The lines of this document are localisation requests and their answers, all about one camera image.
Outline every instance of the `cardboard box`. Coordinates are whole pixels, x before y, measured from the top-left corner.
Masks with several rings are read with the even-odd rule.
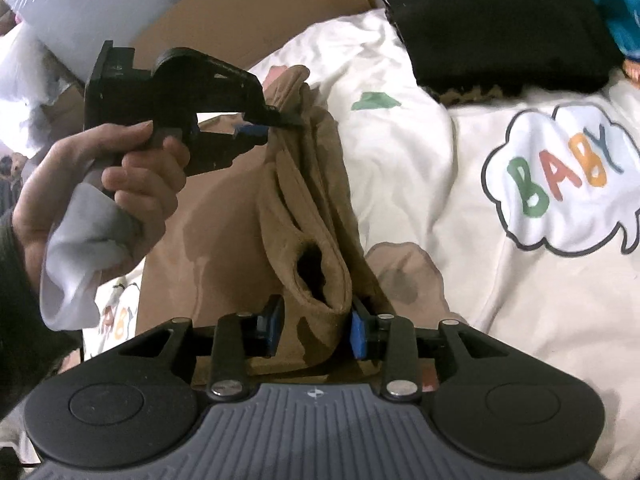
[[[182,0],[133,43],[136,66],[188,46],[250,68],[309,25],[372,8],[370,0]]]

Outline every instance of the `human hand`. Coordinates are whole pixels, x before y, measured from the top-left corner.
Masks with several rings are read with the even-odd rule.
[[[53,225],[62,220],[75,186],[93,160],[126,153],[122,166],[102,173],[105,189],[115,193],[116,203],[137,218],[142,236],[130,248],[130,258],[102,274],[106,282],[133,270],[164,235],[165,220],[178,207],[176,194],[184,187],[183,168],[189,150],[174,137],[162,149],[132,151],[149,139],[151,122],[135,126],[103,124],[59,140],[25,183],[13,215],[15,237],[33,290],[40,290],[40,274],[47,239]]]

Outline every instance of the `round black pad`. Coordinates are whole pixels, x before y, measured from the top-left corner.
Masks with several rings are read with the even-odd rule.
[[[126,384],[92,384],[71,397],[69,409],[74,417],[92,426],[124,422],[142,409],[144,397]]]
[[[588,459],[604,407],[585,383],[543,363],[487,358],[465,362],[440,385],[431,419],[481,462],[543,470]]]
[[[24,420],[46,458],[111,469],[171,449],[197,413],[195,393],[170,370],[154,359],[116,356],[96,358],[41,384],[28,398]]]

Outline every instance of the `black clamp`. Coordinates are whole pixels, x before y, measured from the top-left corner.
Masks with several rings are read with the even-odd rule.
[[[258,78],[246,70],[190,48],[172,48],[153,70],[138,70],[134,54],[133,48],[104,42],[84,92],[84,127],[153,120],[149,145],[178,137],[191,152],[187,176],[228,168],[236,156],[267,142],[268,128],[201,132],[198,113],[241,112],[246,122],[261,126],[303,124],[299,116],[267,105]]]
[[[41,384],[25,406],[28,434],[57,463],[148,462],[175,449],[212,406],[259,390],[245,359],[275,355],[283,326],[280,296],[215,327],[173,319]],[[604,407],[587,384],[458,320],[416,329],[355,300],[346,336],[357,359],[382,362],[382,399],[418,408],[441,440],[476,462],[554,470],[587,460],[602,432]],[[211,357],[205,390],[190,387],[197,356]],[[423,391],[423,358],[434,360],[435,391]]]

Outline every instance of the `dark sleeve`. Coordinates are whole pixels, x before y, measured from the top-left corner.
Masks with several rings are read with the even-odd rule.
[[[44,325],[11,214],[0,218],[0,419],[82,344],[81,332],[52,332]]]

